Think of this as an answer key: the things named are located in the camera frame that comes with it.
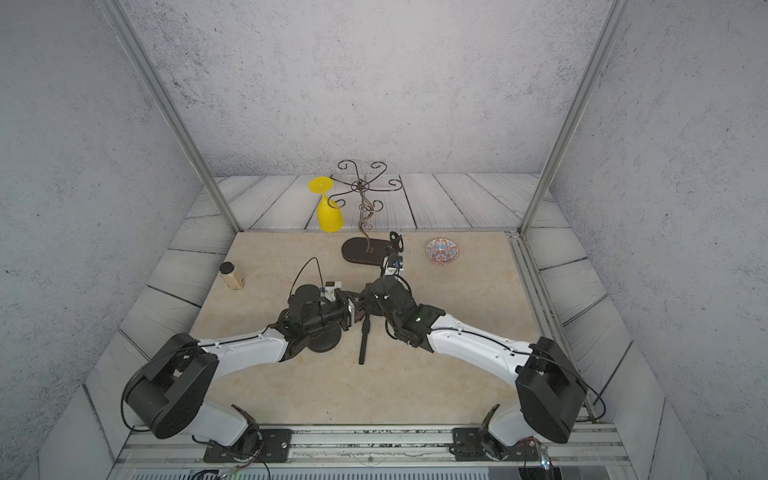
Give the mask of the black round stand base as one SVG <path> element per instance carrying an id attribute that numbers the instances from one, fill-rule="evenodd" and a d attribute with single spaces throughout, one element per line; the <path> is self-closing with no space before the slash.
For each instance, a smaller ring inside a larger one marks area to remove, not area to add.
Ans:
<path id="1" fill-rule="evenodd" d="M 376 295 L 370 290 L 370 284 L 366 284 L 365 288 L 360 292 L 356 305 L 356 311 L 359 318 L 362 318 L 365 315 L 382 315 Z"/>

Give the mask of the black microphone stand pole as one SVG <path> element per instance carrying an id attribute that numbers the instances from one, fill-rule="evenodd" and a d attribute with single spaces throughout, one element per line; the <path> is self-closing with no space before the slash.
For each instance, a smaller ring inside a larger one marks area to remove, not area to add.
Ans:
<path id="1" fill-rule="evenodd" d="M 396 257 L 401 257 L 403 260 L 403 257 L 402 257 L 403 251 L 404 251 L 404 241 L 403 241 L 402 235 L 396 231 L 391 231 L 389 233 L 389 243 L 385 248 L 384 257 L 382 259 L 382 264 L 381 264 L 382 275 L 383 275 L 383 265 L 385 260 L 387 258 L 394 259 Z"/>

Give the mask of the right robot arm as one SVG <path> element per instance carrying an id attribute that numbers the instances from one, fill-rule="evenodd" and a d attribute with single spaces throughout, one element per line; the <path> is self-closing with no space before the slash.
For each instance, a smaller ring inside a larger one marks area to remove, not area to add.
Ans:
<path id="1" fill-rule="evenodd" d="M 375 315 L 385 318 L 395 339 L 467 362 L 515 388 L 517 404 L 505 410 L 495 407 L 483 421 L 491 444 L 511 447 L 534 435 L 568 442 L 588 388 L 554 340 L 541 337 L 526 343 L 473 327 L 440 308 L 417 303 L 397 275 L 377 279 L 363 297 Z"/>

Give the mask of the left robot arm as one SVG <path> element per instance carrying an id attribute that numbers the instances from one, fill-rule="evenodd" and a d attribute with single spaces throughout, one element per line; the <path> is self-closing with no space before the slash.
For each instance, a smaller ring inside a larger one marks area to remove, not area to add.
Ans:
<path id="1" fill-rule="evenodd" d="M 256 434 L 241 408 L 206 400 L 211 384 L 258 365 L 286 362 L 310 349 L 329 351 L 354 323 L 360 295 L 340 288 L 302 285 L 278 319 L 256 333 L 198 340 L 171 337 L 126 383 L 121 403 L 158 439 L 179 434 L 233 447 Z"/>

